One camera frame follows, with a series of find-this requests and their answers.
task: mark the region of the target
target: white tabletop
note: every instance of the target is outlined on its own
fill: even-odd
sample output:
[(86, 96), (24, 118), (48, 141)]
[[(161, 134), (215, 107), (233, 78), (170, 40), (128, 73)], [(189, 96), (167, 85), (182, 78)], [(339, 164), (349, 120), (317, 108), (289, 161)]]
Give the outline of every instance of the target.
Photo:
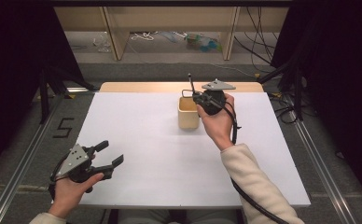
[[(310, 201), (266, 93), (233, 92), (238, 143), (246, 143), (259, 166), (293, 206)], [(182, 130), (177, 123), (180, 93), (95, 93), (77, 143), (104, 140), (94, 166), (124, 162), (80, 204), (127, 208), (232, 208), (240, 198), (230, 183), (219, 150), (204, 127)]]

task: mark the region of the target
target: gray floor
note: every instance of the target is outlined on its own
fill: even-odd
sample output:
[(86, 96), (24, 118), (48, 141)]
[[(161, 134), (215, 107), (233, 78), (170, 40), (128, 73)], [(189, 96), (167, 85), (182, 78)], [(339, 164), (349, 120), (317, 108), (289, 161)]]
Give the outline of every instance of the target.
[[(217, 38), (215, 33), (205, 33), (207, 36)], [(235, 42), (231, 59), (222, 60), (222, 54), (212, 49), (209, 52), (201, 52), (190, 48), (181, 36), (174, 35), (176, 42), (171, 42), (163, 35), (152, 35), (154, 40), (135, 39), (129, 41), (126, 53), (121, 61), (114, 61), (111, 53), (98, 52), (98, 47), (93, 46), (100, 39), (98, 33), (67, 33), (70, 45), (74, 49), (77, 61), (80, 64), (84, 77), (90, 83), (100, 86), (105, 81), (146, 77), (149, 80), (162, 77), (171, 79), (171, 76), (181, 78), (188, 72), (192, 74), (209, 76), (225, 76), (244, 81), (254, 81), (255, 74), (265, 73), (258, 71), (270, 70), (267, 64), (254, 57), (241, 48)], [(243, 33), (237, 34), (244, 45), (252, 48), (253, 44)], [(267, 44), (275, 46), (276, 38), (273, 34), (265, 34)], [(255, 45), (255, 52), (264, 58), (267, 54), (264, 48)], [(275, 78), (264, 85), (267, 92), (275, 92)], [(28, 223), (37, 213), (48, 210), (50, 197), (45, 188), (49, 182), (49, 175), (58, 159), (67, 152), (75, 143), (82, 127), (83, 120), (88, 112), (93, 95), (79, 93), (74, 98), (55, 97), (51, 99), (51, 105), (58, 106), (45, 135), (39, 144), (34, 158), (23, 176), (18, 190), (2, 218), (2, 223)], [(272, 101), (273, 109), (282, 108), (284, 104), (277, 100)], [(327, 130), (314, 114), (311, 106), (304, 108), (303, 124), (306, 126), (315, 147), (321, 155), (327, 169), (333, 177), (336, 186), (349, 206), (355, 223), (362, 223), (362, 188), (355, 178), (350, 167), (345, 161), (335, 155), (338, 150), (332, 142)], [(289, 114), (284, 119), (291, 119)], [(57, 138), (56, 135), (66, 135), (66, 130), (59, 130), (62, 122), (70, 127), (68, 137)], [(5, 150), (0, 158), (0, 195), (5, 185), (17, 169), (26, 148), (29, 148), (35, 132), (39, 128), (40, 102), (35, 97), (31, 109), (26, 115), (20, 131), (15, 135), (10, 147)], [(285, 124), (279, 120), (285, 140), (289, 146), (291, 155), (296, 163), (300, 177), (306, 191), (311, 197), (312, 205), (307, 208), (296, 208), (298, 215), (306, 223), (347, 223), (342, 221), (333, 202), (330, 193), (327, 192), (322, 178), (314, 167), (311, 156), (308, 153), (305, 142), (299, 136), (296, 124)], [(78, 207), (69, 217), (72, 223), (106, 223), (109, 212), (104, 208)]]

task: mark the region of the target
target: black cable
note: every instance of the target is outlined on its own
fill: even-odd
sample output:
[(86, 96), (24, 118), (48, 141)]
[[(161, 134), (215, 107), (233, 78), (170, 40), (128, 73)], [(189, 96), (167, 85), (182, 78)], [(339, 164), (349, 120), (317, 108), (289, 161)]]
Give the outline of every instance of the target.
[(286, 108), (283, 112), (280, 113), (279, 116), (277, 116), (277, 118), (280, 118), (280, 120), (283, 122), (283, 123), (286, 123), (286, 124), (291, 124), (291, 123), (294, 123), (296, 122), (298, 119), (297, 118), (294, 118), (293, 120), (291, 121), (286, 121), (284, 119), (284, 114), (288, 113), (288, 112), (291, 112), (294, 110), (294, 107), (293, 106), (290, 106), (288, 108)]
[(277, 35), (275, 33), (272, 33), (274, 35), (274, 38), (276, 38), (276, 40), (279, 39), (279, 37), (277, 37)]
[(265, 50), (266, 50), (266, 53), (267, 53), (269, 59), (272, 60), (272, 53), (269, 51), (268, 45), (266, 44), (265, 38), (263, 37), (263, 29), (262, 29), (262, 22), (261, 22), (262, 7), (258, 8), (258, 25), (255, 24), (254, 19), (250, 13), (250, 10), (248, 9), (248, 7), (247, 7), (247, 12), (251, 19), (251, 22), (253, 22), (254, 28), (256, 29), (256, 36), (254, 39), (254, 43), (257, 43), (257, 36), (259, 35), (260, 39), (263, 42), (263, 45), (265, 46)]
[(230, 105), (231, 109), (233, 110), (233, 114), (225, 107), (222, 106), (222, 108), (228, 113), (228, 115), (231, 117), (232, 122), (233, 122), (233, 132), (232, 132), (232, 138), (231, 138), (231, 142), (233, 144), (236, 144), (236, 139), (237, 139), (237, 130), (240, 129), (240, 127), (237, 126), (237, 120), (236, 120), (236, 111), (234, 111), (233, 106), (226, 102), (226, 104)]
[(53, 169), (53, 172), (52, 174), (50, 174), (50, 181), (51, 182), (56, 182), (58, 179), (56, 179), (56, 174), (59, 172), (59, 168), (62, 166), (63, 162), (65, 161), (65, 159), (67, 159), (68, 157), (68, 154), (65, 154), (61, 159), (60, 161), (57, 163), (56, 167)]
[[(245, 35), (249, 40), (251, 40), (251, 41), (254, 42), (254, 40), (253, 40), (250, 36), (248, 36), (246, 32), (244, 32), (244, 35)], [(271, 49), (275, 49), (274, 46), (266, 45), (265, 43), (259, 43), (259, 42), (256, 41), (256, 44), (262, 45), (262, 46), (266, 46), (266, 47), (271, 48)]]
[(248, 196), (248, 194), (246, 194), (237, 184), (236, 182), (231, 178), (231, 183), (233, 184), (233, 187), (235, 187), (235, 189), (239, 192), (240, 195), (242, 195), (242, 197), (251, 204), (251, 206), (253, 206), (255, 209), (257, 209), (261, 214), (263, 214), (265, 217), (268, 217), (269, 219), (273, 220), (276, 223), (279, 224), (287, 224), (288, 222), (280, 219), (279, 217), (277, 217), (276, 215), (274, 215), (273, 213), (269, 212), (268, 210), (266, 210), (264, 207), (260, 206), (258, 203), (256, 203), (250, 196)]
[[(254, 37), (253, 47), (251, 48), (251, 50), (254, 50), (255, 43), (257, 42), (257, 34), (258, 34), (258, 31), (256, 32), (256, 36)], [(257, 70), (259, 70), (259, 69), (256, 67), (256, 65), (254, 64), (254, 57), (253, 57), (252, 54), (251, 54), (251, 63), (254, 65), (254, 67), (255, 67)]]
[(280, 109), (276, 109), (276, 110), (274, 110), (274, 113), (279, 112), (279, 111), (282, 111), (282, 110), (287, 110), (287, 109), (289, 109), (289, 106), (283, 107), (283, 108), (280, 108)]
[[(289, 94), (289, 96), (292, 97), (292, 98), (295, 98), (295, 96), (294, 96), (293, 94)], [(280, 101), (281, 101), (283, 104), (287, 104), (288, 106), (291, 106), (287, 101), (285, 101), (285, 100), (283, 100), (283, 99), (279, 100), (279, 102), (280, 102)], [(312, 103), (311, 103), (309, 100), (306, 100), (306, 96), (303, 97), (303, 95), (302, 95), (301, 101), (304, 103), (304, 105), (301, 105), (301, 106), (300, 106), (301, 113), (303, 113), (304, 115), (313, 117), (313, 118), (319, 117), (319, 116), (315, 113), (315, 111), (312, 111), (314, 114), (311, 114), (311, 113), (308, 113), (308, 112), (306, 112), (306, 111), (303, 110), (303, 108), (309, 108), (309, 107), (311, 107), (311, 108), (314, 110), (314, 108), (313, 108), (313, 106), (312, 106)]]
[(105, 214), (106, 214), (106, 209), (103, 211), (102, 217), (100, 218), (100, 224), (103, 224), (104, 218), (105, 218)]
[(259, 57), (259, 59), (261, 59), (262, 61), (264, 61), (265, 63), (271, 63), (268, 60), (264, 59), (262, 56), (260, 56), (259, 54), (255, 53), (253, 50), (249, 49), (248, 47), (246, 47), (245, 45), (243, 45), (239, 39), (237, 39), (237, 37), (235, 36), (234, 39), (242, 46), (242, 48), (248, 50), (250, 53), (254, 54), (255, 56)]

